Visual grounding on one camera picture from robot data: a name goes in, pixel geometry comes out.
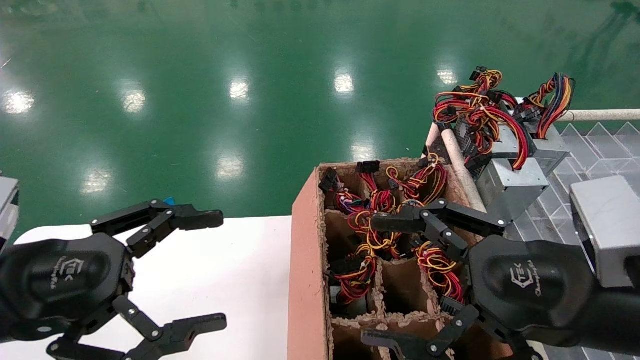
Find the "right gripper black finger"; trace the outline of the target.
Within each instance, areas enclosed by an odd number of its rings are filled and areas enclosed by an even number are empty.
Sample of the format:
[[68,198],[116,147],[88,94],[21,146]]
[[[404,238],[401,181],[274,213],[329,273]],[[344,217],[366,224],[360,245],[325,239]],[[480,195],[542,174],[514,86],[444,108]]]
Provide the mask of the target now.
[[398,214],[378,212],[371,219],[371,228],[402,234],[419,234],[441,249],[453,261],[466,259],[470,246],[455,234],[454,228],[476,236],[501,236],[506,221],[459,203],[441,198],[425,207],[404,207]]

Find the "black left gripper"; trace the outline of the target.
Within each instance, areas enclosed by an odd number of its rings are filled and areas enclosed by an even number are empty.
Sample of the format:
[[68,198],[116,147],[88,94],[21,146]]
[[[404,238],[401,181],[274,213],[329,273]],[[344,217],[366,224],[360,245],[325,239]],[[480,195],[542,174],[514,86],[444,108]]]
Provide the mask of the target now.
[[[46,350],[55,360],[160,360],[189,351],[199,335],[224,330],[226,315],[158,326],[126,296],[135,277],[132,258],[142,258],[176,230],[213,229],[223,223],[222,210],[153,199],[99,216],[90,223],[87,238],[10,247],[0,260],[1,342],[65,333]],[[126,244],[114,239],[135,229]],[[124,353],[80,344],[84,332],[97,332],[117,313],[144,338],[135,348]]]

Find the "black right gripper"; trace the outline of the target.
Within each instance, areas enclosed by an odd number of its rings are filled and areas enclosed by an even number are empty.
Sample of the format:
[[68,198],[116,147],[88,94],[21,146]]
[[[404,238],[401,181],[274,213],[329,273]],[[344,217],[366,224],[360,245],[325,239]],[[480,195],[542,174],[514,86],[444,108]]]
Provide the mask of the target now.
[[582,316],[599,287],[580,246],[492,235],[469,250],[468,270],[475,305],[464,306],[435,337],[369,329],[361,342],[390,349],[400,360],[446,360],[447,351],[478,325],[510,347],[512,355],[503,360],[542,360],[526,339],[578,344]]

